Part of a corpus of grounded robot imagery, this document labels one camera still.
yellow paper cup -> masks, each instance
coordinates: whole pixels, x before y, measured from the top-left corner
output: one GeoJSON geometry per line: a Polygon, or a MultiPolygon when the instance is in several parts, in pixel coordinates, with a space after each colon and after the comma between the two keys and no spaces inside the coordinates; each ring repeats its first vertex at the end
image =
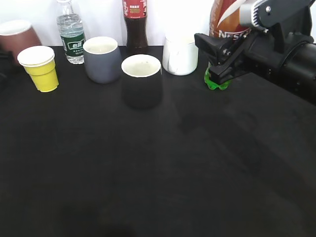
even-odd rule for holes
{"type": "Polygon", "coordinates": [[[40,92],[53,91],[59,84],[54,58],[54,50],[47,46],[27,48],[17,57],[40,92]]]}

cup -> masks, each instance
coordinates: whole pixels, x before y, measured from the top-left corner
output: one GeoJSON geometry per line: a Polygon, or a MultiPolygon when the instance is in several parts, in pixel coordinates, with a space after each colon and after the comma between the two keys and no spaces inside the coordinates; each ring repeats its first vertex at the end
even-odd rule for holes
{"type": "Polygon", "coordinates": [[[160,61],[150,55],[138,54],[126,58],[121,65],[122,98],[134,108],[149,109],[162,99],[160,61]]]}
{"type": "Polygon", "coordinates": [[[47,46],[34,46],[19,53],[17,60],[32,78],[40,92],[50,92],[57,88],[54,50],[47,46]]]}
{"type": "Polygon", "coordinates": [[[110,37],[95,37],[83,44],[84,67],[88,77],[96,83],[110,83],[119,79],[122,58],[118,42],[110,37]]]}
{"type": "Polygon", "coordinates": [[[0,46],[4,51],[12,51],[16,64],[22,50],[38,45],[41,42],[30,22],[14,20],[0,24],[0,46]]]}
{"type": "Polygon", "coordinates": [[[194,35],[166,36],[162,65],[167,72],[177,76],[194,72],[198,66],[198,48],[194,35]]]}

brown cup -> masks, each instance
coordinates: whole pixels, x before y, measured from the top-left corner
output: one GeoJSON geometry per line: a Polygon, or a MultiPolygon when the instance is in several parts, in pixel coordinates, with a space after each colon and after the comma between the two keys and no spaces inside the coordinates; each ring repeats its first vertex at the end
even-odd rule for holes
{"type": "Polygon", "coordinates": [[[25,20],[13,20],[0,24],[0,48],[12,51],[17,65],[18,54],[26,48],[40,46],[41,42],[32,24],[25,20]]]}

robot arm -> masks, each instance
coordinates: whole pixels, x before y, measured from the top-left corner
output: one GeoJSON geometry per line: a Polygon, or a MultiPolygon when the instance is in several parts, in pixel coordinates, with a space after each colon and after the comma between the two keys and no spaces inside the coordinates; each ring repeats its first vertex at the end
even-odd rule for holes
{"type": "Polygon", "coordinates": [[[315,0],[248,0],[240,24],[251,33],[235,41],[196,34],[217,84],[255,73],[316,105],[316,45],[310,7],[315,0]]]}

white mug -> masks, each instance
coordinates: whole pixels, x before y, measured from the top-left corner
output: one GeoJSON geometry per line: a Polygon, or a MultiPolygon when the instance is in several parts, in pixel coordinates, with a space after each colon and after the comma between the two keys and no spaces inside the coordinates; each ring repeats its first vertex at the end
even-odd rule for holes
{"type": "Polygon", "coordinates": [[[163,48],[163,68],[174,75],[184,76],[195,71],[198,66],[198,48],[194,35],[167,36],[163,48]]]}

